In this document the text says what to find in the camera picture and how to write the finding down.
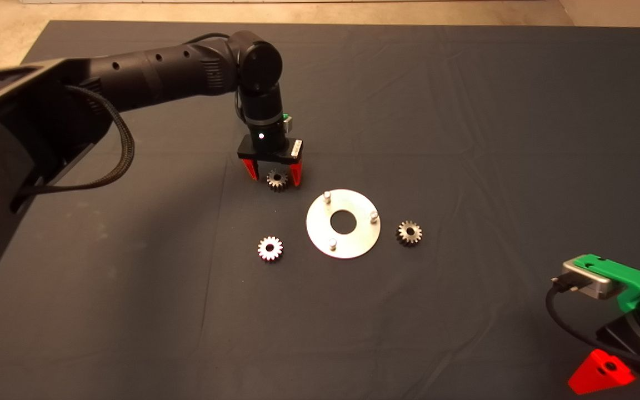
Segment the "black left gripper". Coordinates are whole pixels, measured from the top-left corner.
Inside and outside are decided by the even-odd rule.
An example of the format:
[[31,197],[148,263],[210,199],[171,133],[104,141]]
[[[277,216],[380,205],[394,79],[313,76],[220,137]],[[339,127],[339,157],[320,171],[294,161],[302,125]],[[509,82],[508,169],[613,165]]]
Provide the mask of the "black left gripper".
[[247,124],[248,134],[242,137],[237,155],[252,180],[259,180],[258,161],[289,165],[292,184],[299,187],[302,183],[302,152],[304,142],[299,138],[288,137],[285,122],[267,125]]

